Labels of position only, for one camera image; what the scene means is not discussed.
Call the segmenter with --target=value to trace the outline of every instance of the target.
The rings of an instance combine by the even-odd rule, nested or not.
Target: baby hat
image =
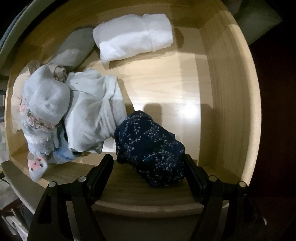
[[[43,65],[24,84],[22,97],[33,115],[55,126],[69,107],[70,90]]]

